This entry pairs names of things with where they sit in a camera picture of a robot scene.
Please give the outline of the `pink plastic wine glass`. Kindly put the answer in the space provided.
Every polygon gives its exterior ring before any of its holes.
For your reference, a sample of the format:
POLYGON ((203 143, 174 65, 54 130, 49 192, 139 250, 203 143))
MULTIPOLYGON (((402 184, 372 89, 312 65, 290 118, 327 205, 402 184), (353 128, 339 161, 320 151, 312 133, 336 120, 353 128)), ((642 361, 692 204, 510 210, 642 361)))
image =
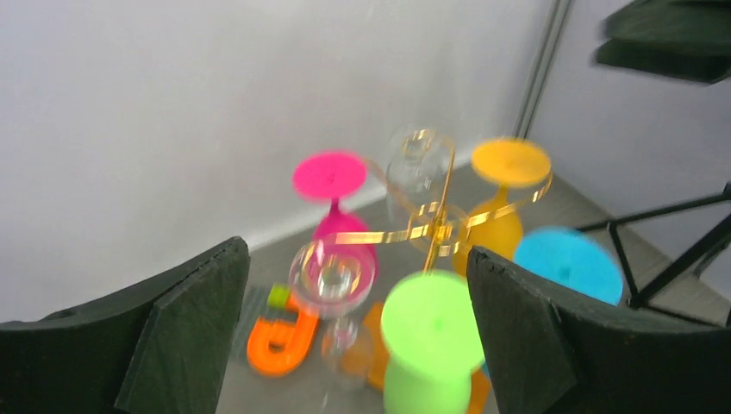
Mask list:
POLYGON ((291 177, 295 192, 313 203, 330 203, 328 213, 315 227, 316 239, 333 233, 368 230, 358 216, 341 208, 341 200, 357 192, 367 175, 365 162, 344 150, 322 151, 298 164, 291 177))

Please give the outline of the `clear glass tumbler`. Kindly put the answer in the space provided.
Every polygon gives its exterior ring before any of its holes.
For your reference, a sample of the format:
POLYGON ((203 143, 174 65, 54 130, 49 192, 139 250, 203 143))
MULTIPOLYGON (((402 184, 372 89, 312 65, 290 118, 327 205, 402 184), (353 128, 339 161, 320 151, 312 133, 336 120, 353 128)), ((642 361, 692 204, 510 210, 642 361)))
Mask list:
POLYGON ((392 141, 385 171, 389 183, 416 208, 441 201, 453 158, 452 137, 409 125, 398 130, 392 141))

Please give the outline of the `blue plastic wine glass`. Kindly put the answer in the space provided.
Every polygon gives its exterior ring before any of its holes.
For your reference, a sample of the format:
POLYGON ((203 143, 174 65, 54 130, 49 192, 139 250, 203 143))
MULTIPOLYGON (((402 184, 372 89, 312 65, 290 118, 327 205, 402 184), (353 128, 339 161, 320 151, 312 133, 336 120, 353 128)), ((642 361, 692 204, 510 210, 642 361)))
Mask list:
POLYGON ((606 304, 621 302, 621 268, 601 245, 575 229, 549 226, 527 233, 513 261, 544 279, 606 304))

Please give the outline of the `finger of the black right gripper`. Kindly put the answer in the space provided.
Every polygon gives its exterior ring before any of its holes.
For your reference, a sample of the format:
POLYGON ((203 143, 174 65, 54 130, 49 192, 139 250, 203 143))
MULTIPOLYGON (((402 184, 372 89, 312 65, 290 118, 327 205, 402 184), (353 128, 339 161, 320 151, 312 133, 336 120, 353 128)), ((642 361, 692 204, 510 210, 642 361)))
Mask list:
POLYGON ((599 65, 708 85, 730 77, 729 1, 633 1, 603 36, 599 65))

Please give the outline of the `yellow plastic wine glass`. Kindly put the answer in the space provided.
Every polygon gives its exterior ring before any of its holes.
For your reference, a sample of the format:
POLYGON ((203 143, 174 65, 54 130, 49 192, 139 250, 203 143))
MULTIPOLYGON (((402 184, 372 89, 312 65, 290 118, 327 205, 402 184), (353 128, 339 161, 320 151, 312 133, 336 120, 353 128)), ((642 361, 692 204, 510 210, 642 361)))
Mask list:
POLYGON ((465 277, 469 251, 488 248, 512 260, 523 238, 518 210, 542 198, 552 183, 547 153, 531 141, 499 137, 480 144, 472 153, 473 171, 497 186, 495 195, 469 213, 468 227, 458 239, 463 245, 453 255, 453 270, 465 277))

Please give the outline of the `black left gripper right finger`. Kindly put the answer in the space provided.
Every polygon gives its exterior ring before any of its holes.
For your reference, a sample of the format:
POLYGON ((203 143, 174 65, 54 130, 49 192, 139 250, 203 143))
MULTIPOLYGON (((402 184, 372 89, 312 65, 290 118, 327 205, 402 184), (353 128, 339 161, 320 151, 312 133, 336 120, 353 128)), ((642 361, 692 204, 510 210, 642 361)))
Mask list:
POLYGON ((486 248, 466 277, 500 412, 729 412, 729 329, 605 304, 486 248))

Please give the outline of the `clear stemmed wine glass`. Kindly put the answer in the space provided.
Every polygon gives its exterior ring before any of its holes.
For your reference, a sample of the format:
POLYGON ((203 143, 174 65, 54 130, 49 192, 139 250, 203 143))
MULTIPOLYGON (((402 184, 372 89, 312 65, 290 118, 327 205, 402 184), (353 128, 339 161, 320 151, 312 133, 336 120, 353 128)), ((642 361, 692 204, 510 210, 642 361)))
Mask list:
POLYGON ((366 385, 374 361, 371 334, 353 313, 366 301, 376 278, 376 260, 364 245, 317 239, 292 261, 289 283, 300 308, 327 324, 321 356, 335 386, 355 391, 366 385))

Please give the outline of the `green plastic wine glass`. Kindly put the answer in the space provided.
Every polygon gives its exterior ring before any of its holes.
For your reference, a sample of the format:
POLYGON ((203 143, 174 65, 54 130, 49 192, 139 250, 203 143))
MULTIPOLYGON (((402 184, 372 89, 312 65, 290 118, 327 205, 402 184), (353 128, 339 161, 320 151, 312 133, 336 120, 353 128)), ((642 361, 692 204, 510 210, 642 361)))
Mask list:
POLYGON ((465 413, 484 351, 465 278, 441 270, 406 276, 390 290, 380 329, 390 355, 387 413, 465 413))

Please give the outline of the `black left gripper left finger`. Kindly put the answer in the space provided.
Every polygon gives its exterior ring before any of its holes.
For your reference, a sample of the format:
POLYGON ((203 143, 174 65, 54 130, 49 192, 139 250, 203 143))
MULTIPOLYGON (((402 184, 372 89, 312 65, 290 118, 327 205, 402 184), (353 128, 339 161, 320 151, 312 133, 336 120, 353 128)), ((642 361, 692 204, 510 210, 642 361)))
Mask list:
POLYGON ((3 323, 2 412, 215 412, 249 267, 235 236, 105 297, 3 323))

